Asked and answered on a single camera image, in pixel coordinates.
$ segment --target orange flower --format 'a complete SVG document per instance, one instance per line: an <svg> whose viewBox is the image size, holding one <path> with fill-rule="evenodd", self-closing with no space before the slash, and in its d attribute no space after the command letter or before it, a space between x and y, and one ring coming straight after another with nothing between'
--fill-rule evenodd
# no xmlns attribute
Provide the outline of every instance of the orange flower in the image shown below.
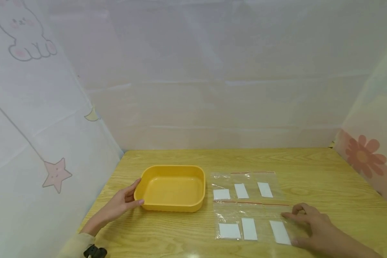
<svg viewBox="0 0 387 258"><path fill-rule="evenodd" d="M378 165L383 165L387 162L386 156L382 154L373 154L380 148L380 142L376 139L371 139L367 144L367 138L360 135L358 142L351 138L349 140L348 149L345 153L348 155L348 163L353 166L357 172L363 172L368 178L373 177L373 171L382 176L383 170Z"/></svg>

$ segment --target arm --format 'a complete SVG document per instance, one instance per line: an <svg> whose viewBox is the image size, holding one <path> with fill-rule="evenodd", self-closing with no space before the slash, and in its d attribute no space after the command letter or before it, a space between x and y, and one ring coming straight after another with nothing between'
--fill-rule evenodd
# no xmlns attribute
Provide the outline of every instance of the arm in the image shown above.
<svg viewBox="0 0 387 258"><path fill-rule="evenodd" d="M312 235L309 238L293 239L295 247L314 250L333 258L383 258L371 248L361 244L348 234L339 230L331 223L326 214L321 214L315 207L308 204L297 204L292 213L281 214L285 218L300 224L308 224Z"/></svg>
<svg viewBox="0 0 387 258"><path fill-rule="evenodd" d="M86 222L80 233L66 243L57 258L83 258L83 253L95 243L95 236L104 226L118 219L128 210L141 206L144 200L135 200L133 197L139 182L140 179L137 179L131 186L119 190Z"/></svg>

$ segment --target crescent moon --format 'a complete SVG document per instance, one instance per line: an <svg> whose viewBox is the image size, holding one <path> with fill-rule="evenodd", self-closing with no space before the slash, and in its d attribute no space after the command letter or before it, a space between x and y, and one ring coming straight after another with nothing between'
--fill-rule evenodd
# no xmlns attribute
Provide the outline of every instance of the crescent moon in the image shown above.
<svg viewBox="0 0 387 258"><path fill-rule="evenodd" d="M99 120L99 117L96 114L95 106L92 106L90 113L87 116L85 116L85 118L92 122Z"/></svg>

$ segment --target sleeve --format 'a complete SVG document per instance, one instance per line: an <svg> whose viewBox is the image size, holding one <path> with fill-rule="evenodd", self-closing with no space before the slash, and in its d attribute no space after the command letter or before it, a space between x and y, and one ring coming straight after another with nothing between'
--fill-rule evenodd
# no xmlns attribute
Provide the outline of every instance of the sleeve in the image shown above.
<svg viewBox="0 0 387 258"><path fill-rule="evenodd" d="M56 258L83 258L83 253L95 244L95 237L80 233L74 235L63 247Z"/></svg>

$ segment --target right hand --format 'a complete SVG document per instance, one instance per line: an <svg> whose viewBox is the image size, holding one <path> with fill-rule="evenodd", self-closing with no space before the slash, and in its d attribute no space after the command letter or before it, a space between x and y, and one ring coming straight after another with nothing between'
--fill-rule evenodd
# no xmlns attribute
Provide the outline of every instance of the right hand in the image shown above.
<svg viewBox="0 0 387 258"><path fill-rule="evenodd" d="M292 207L292 213L283 212L283 217L300 224L308 224L311 228L309 238L293 239L295 247L313 250L335 258L382 258L372 249L345 234L331 223L326 214L308 204L301 203Z"/></svg>

